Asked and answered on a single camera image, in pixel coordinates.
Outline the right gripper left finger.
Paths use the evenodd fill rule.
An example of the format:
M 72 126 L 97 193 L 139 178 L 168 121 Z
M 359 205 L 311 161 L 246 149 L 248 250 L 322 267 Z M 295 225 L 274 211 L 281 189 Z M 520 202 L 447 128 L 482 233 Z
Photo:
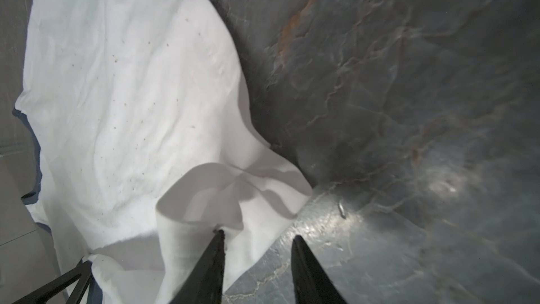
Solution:
M 225 269 L 225 233 L 215 232 L 201 258 L 171 304 L 220 304 L 222 302 Z

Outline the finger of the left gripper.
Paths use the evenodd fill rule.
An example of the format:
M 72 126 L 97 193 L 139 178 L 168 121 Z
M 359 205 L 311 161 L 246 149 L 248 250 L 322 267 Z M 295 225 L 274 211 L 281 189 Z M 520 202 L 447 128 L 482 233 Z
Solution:
M 75 284 L 75 288 L 69 295 L 67 304 L 81 303 L 86 290 L 94 280 L 91 271 L 91 261 L 87 260 L 69 272 L 43 285 L 32 293 L 18 299 L 14 304 L 44 304 L 57 294 Z

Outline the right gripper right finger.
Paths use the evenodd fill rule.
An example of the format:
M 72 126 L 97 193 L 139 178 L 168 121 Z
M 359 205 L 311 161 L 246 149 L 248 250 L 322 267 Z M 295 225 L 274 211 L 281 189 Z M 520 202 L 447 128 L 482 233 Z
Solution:
M 292 242 L 291 272 L 295 302 L 299 304 L 346 304 L 306 241 L 297 235 Z

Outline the white navy-trimmed tank top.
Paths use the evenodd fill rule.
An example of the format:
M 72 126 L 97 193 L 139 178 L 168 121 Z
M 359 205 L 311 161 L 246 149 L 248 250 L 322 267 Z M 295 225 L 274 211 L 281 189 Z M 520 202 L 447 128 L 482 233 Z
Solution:
M 254 129 L 238 57 L 209 0 L 33 0 L 29 211 L 62 271 L 91 260 L 104 303 L 170 302 L 219 229 L 230 287 L 312 195 Z

